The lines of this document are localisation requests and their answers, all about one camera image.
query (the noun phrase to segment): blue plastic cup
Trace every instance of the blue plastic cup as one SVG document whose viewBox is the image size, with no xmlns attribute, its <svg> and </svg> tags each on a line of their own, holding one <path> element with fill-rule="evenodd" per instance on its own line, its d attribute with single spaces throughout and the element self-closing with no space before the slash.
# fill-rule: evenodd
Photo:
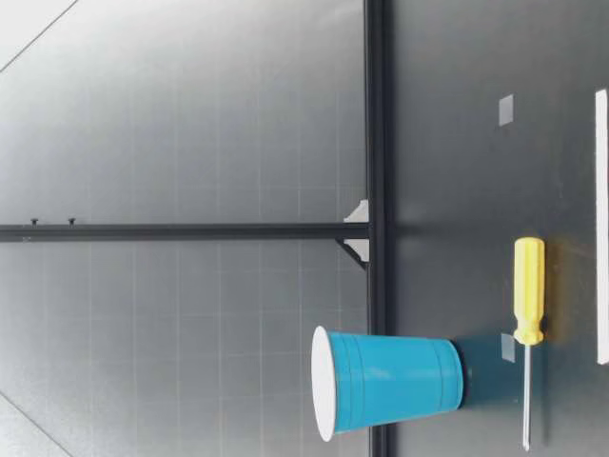
<svg viewBox="0 0 609 457">
<path fill-rule="evenodd" d="M 463 375 L 448 340 L 327 332 L 311 350 L 313 406 L 324 441 L 335 433 L 459 408 Z"/>
</svg>

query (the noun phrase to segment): black metal frame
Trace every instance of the black metal frame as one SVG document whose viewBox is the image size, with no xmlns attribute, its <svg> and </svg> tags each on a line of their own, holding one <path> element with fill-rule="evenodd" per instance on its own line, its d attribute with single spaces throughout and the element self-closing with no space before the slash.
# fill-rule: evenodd
<svg viewBox="0 0 609 457">
<path fill-rule="evenodd" d="M 367 223 L 0 226 L 3 242 L 368 238 Z"/>
<path fill-rule="evenodd" d="M 368 205 L 370 208 L 370 262 L 368 265 L 368 330 L 385 334 L 385 309 L 390 286 L 387 281 L 387 228 L 390 169 L 385 148 L 384 59 L 385 5 L 383 0 L 364 0 L 365 94 Z M 370 456 L 387 455 L 388 426 L 370 429 Z"/>
</svg>

